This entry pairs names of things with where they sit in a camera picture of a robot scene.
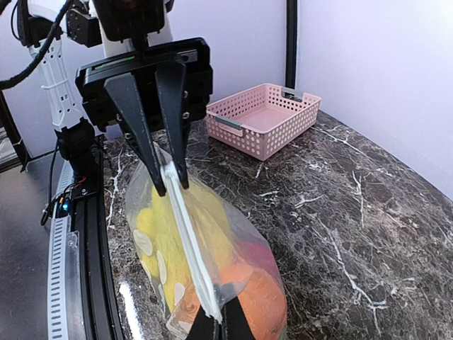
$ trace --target marble countertop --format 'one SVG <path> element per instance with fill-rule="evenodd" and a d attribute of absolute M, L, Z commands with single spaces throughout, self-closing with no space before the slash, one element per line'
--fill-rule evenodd
<path fill-rule="evenodd" d="M 124 140 L 105 148 L 125 336 L 170 339 L 124 216 L 137 157 Z M 453 203 L 354 130 L 320 113 L 261 163 L 208 138 L 198 123 L 188 168 L 269 241 L 285 284 L 289 339 L 453 339 Z"/>

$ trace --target ziplock bag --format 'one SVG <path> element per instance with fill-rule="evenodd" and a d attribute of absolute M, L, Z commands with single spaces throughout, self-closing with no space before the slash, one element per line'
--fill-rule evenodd
<path fill-rule="evenodd" d="M 137 255 L 161 303 L 166 326 L 185 339 L 202 308 L 222 323 L 223 306 L 238 297 L 257 340 L 285 339 L 287 302 L 269 244 L 236 208 L 190 178 L 180 188 L 170 156 L 160 197 L 139 163 L 125 196 Z"/>

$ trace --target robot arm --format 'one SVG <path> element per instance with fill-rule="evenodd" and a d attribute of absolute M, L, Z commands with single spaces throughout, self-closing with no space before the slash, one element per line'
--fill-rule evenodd
<path fill-rule="evenodd" d="M 163 196 L 166 189 L 151 132 L 165 128 L 181 185 L 187 188 L 190 122 L 204 118 L 212 93 L 208 46 L 199 38 L 171 42 L 166 14 L 173 2 L 168 0 L 19 0 L 19 36 L 32 56 L 68 2 L 57 39 L 38 66 L 62 156 L 76 177 L 89 176 L 96 168 L 92 125 L 105 131 L 119 123 Z M 106 59 L 81 67 L 76 79 L 92 125 L 71 92 L 60 40 L 64 33 L 87 47 L 103 44 Z"/>

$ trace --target pink plastic basket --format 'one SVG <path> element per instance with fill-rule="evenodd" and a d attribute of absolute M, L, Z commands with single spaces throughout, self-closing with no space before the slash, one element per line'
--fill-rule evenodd
<path fill-rule="evenodd" d="M 316 122 L 321 98 L 264 84 L 207 107 L 207 132 L 265 161 Z"/>

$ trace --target yellow plush toy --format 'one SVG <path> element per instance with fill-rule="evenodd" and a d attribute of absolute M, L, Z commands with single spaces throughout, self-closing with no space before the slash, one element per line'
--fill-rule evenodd
<path fill-rule="evenodd" d="M 191 181 L 183 191 L 184 201 L 192 220 L 198 243 L 217 268 L 233 261 L 230 226 L 224 206 L 209 188 Z M 137 217 L 137 229 L 133 232 L 144 270 L 161 282 L 159 294 L 165 298 L 172 314 L 192 284 L 188 263 L 170 198 L 160 197 L 153 188 L 151 207 L 143 209 Z"/>

